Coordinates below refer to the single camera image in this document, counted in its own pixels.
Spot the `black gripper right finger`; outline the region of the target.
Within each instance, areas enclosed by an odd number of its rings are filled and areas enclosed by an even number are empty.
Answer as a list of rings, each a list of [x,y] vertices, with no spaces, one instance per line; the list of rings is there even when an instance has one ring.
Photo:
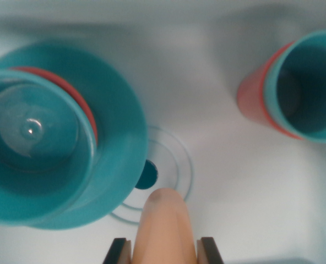
[[[202,237],[197,240],[198,264],[223,264],[222,257],[213,237]]]

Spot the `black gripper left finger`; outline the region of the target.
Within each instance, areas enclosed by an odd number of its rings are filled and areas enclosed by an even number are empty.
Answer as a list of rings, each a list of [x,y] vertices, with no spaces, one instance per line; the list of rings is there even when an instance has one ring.
[[[114,238],[103,264],[132,263],[132,243],[126,238]]]

